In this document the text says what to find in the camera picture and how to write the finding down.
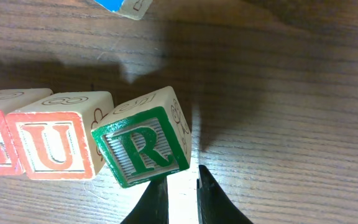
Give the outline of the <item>red U block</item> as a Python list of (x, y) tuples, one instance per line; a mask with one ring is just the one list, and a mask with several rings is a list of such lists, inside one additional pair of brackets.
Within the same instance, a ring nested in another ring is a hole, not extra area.
[(114, 108), (108, 91), (56, 93), (6, 116), (27, 177), (91, 180), (105, 161), (91, 135)]

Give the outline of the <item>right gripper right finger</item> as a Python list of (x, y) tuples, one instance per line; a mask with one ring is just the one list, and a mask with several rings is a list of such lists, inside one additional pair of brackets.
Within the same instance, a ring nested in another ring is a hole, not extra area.
[(197, 203), (199, 224), (253, 224), (229, 199), (205, 165), (199, 165)]

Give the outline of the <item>green R block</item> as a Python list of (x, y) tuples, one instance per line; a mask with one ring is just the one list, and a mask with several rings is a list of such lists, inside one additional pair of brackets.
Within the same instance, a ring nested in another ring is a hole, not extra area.
[(122, 188), (190, 168), (191, 129), (171, 86), (116, 106), (91, 134)]

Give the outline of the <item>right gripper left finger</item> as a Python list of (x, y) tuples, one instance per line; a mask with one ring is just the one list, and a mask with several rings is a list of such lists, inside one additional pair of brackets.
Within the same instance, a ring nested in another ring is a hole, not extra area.
[(169, 224), (167, 178), (150, 181), (121, 224)]

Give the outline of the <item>red E block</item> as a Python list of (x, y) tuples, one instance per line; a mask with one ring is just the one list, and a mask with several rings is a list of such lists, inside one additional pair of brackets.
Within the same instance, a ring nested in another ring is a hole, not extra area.
[(0, 90), (0, 175), (24, 173), (7, 126), (6, 115), (52, 94), (49, 88)]

